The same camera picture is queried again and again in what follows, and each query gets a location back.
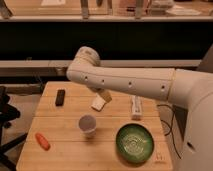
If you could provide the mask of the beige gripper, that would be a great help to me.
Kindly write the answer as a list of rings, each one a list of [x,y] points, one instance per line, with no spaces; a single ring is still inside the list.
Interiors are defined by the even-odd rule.
[[[110,102],[112,100],[112,97],[108,90],[101,89],[101,88],[92,88],[90,87],[90,90],[94,93],[97,93],[101,98],[103,98],[106,102]]]

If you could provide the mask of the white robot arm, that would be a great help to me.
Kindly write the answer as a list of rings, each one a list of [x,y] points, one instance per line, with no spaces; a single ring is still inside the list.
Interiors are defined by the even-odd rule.
[[[106,68],[99,54],[81,47],[67,78],[94,90],[142,96],[188,110],[178,171],[213,171],[213,74],[174,68]]]

